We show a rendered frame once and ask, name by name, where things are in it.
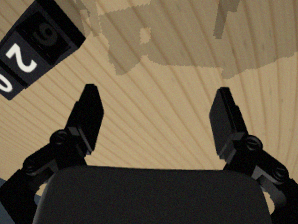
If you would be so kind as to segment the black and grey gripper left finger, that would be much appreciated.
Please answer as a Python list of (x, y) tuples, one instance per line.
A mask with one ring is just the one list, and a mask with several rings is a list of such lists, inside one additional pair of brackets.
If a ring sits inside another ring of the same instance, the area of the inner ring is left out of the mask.
[(53, 173), (66, 167), (87, 165), (84, 158), (95, 149), (103, 116), (97, 86), (86, 84), (65, 128), (55, 131), (50, 143), (28, 156), (22, 169), (0, 187), (0, 202), (15, 224), (33, 223), (37, 209), (34, 196)]

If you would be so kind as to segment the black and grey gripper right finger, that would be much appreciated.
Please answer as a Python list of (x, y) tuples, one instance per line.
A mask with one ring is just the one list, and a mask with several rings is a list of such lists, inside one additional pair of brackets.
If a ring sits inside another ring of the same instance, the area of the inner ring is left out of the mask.
[(298, 224), (298, 184), (289, 178), (282, 163), (263, 150), (261, 140), (248, 134), (229, 87), (217, 89), (209, 119), (216, 153), (226, 162), (223, 170), (240, 172), (258, 181), (275, 206), (270, 215), (272, 224)]

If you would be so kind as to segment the black number cube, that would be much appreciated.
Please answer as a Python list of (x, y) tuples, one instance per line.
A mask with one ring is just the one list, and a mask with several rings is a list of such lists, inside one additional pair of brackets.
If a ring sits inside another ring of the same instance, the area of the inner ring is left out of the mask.
[(12, 100), (27, 85), (21, 77), (0, 59), (0, 94), (2, 96), (7, 100)]
[(27, 84), (54, 65), (68, 43), (38, 11), (17, 25), (0, 46), (0, 59)]

